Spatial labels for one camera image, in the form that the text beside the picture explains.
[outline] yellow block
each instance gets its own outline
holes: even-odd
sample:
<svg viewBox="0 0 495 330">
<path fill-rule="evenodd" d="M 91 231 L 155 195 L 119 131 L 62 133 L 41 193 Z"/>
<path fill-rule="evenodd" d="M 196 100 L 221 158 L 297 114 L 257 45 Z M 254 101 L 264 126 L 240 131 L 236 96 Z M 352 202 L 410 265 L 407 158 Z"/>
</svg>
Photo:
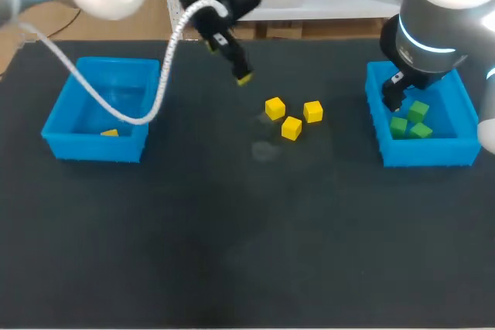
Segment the yellow block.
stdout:
<svg viewBox="0 0 495 330">
<path fill-rule="evenodd" d="M 117 129 L 112 129 L 111 131 L 104 131 L 101 135 L 105 137 L 118 137 L 118 131 Z"/>
<path fill-rule="evenodd" d="M 302 131 L 302 121 L 295 117 L 287 117 L 282 124 L 282 137 L 295 141 Z"/>
<path fill-rule="evenodd" d="M 308 123 L 316 123 L 323 120 L 323 107 L 321 103 L 316 100 L 304 104 L 304 117 Z"/>
<path fill-rule="evenodd" d="M 244 86 L 246 83 L 249 83 L 251 81 L 251 79 L 253 78 L 253 73 L 249 73 L 248 75 L 246 75 L 245 77 L 243 77 L 242 79 L 237 79 L 237 85 L 239 87 L 242 87 Z"/>
<path fill-rule="evenodd" d="M 265 112 L 272 120 L 277 120 L 285 116 L 285 105 L 280 98 L 272 98 L 265 102 Z"/>
</svg>

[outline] green cube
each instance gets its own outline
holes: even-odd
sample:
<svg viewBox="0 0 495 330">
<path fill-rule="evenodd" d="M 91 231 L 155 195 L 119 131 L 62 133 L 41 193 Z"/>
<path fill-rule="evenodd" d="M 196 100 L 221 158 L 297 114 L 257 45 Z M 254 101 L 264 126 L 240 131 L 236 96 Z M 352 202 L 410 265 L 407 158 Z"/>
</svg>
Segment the green cube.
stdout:
<svg viewBox="0 0 495 330">
<path fill-rule="evenodd" d="M 390 132 L 392 138 L 398 139 L 405 137 L 405 131 L 408 127 L 408 121 L 400 117 L 393 117 L 390 122 Z"/>
<path fill-rule="evenodd" d="M 409 109 L 408 119 L 413 123 L 422 123 L 430 106 L 416 100 Z"/>
<path fill-rule="evenodd" d="M 433 134 L 433 130 L 428 128 L 423 123 L 417 123 L 414 127 L 409 131 L 409 137 L 413 139 L 426 139 L 430 138 Z"/>
</svg>

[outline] black table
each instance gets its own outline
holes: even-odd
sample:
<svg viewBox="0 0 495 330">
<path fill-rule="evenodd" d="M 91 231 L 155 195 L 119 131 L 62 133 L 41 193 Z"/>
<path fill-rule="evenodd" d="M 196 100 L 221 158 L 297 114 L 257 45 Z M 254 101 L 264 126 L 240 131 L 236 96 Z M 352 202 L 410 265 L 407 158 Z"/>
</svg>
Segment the black table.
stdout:
<svg viewBox="0 0 495 330">
<path fill-rule="evenodd" d="M 495 156 L 383 168 L 375 40 L 246 47 L 239 89 L 204 45 L 180 46 L 140 165 L 55 160 L 40 131 L 67 71 L 38 43 L 18 53 L 0 84 L 0 328 L 495 325 Z M 321 100 L 325 120 L 286 141 L 261 115 L 273 96 L 296 117 Z"/>
</svg>

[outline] cable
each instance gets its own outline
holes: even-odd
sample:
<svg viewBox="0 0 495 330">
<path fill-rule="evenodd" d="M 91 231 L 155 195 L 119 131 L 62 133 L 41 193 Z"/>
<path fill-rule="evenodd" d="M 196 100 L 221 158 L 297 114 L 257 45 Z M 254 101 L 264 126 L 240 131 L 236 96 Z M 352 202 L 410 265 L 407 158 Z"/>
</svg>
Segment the cable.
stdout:
<svg viewBox="0 0 495 330">
<path fill-rule="evenodd" d="M 51 39 L 54 36 L 59 35 L 62 31 L 67 30 L 73 23 L 76 22 L 76 20 L 79 18 L 79 16 L 80 16 L 81 13 L 82 13 L 82 10 L 79 9 L 79 12 L 76 13 L 76 15 L 64 27 L 62 27 L 61 29 L 56 30 L 55 32 L 52 32 L 51 34 L 49 34 L 47 36 L 47 38 L 48 39 Z"/>
<path fill-rule="evenodd" d="M 20 22 L 19 26 L 26 31 L 35 33 L 39 39 L 45 43 L 45 45 L 50 49 L 53 54 L 55 54 L 60 61 L 65 65 L 65 67 L 74 75 L 77 81 L 83 86 L 83 88 L 110 114 L 115 116 L 117 119 L 125 121 L 133 125 L 144 125 L 153 120 L 159 112 L 162 106 L 163 97 L 165 96 L 165 91 L 167 87 L 167 82 L 169 80 L 170 69 L 172 67 L 173 57 L 176 52 L 177 43 L 179 42 L 180 35 L 182 34 L 184 28 L 191 18 L 201 9 L 211 7 L 215 9 L 220 17 L 227 17 L 228 10 L 225 5 L 218 2 L 217 0 L 198 0 L 193 3 L 181 16 L 176 29 L 174 30 L 172 36 L 170 36 L 169 45 L 167 46 L 165 59 L 163 60 L 162 73 L 159 79 L 158 90 L 156 92 L 155 101 L 153 102 L 151 110 L 144 116 L 140 118 L 129 117 L 124 115 L 120 111 L 114 109 L 83 77 L 80 71 L 74 66 L 72 61 L 62 52 L 62 50 L 50 39 L 48 39 L 42 32 L 40 32 L 36 27 L 29 23 Z M 12 12 L 15 11 L 14 2 L 12 3 Z"/>
</svg>

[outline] blue plastic box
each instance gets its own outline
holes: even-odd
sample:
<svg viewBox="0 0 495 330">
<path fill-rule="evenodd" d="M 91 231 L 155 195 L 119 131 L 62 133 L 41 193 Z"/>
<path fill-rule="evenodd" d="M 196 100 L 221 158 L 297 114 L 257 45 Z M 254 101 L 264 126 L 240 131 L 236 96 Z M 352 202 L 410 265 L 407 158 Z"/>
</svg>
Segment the blue plastic box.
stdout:
<svg viewBox="0 0 495 330">
<path fill-rule="evenodd" d="M 113 107 L 130 117 L 148 113 L 159 82 L 159 62 L 85 57 L 77 68 Z M 101 133 L 117 129 L 119 137 Z M 148 125 L 119 121 L 102 108 L 71 75 L 41 133 L 56 158 L 139 162 Z"/>
<path fill-rule="evenodd" d="M 397 72 L 390 62 L 368 63 L 367 67 L 365 90 L 384 166 L 472 165 L 481 149 L 477 138 L 478 116 L 457 71 L 426 90 L 407 89 L 402 108 L 391 113 L 383 104 L 381 88 Z M 430 106 L 424 123 L 433 130 L 433 136 L 394 140 L 390 132 L 392 116 L 407 118 L 415 100 Z"/>
</svg>

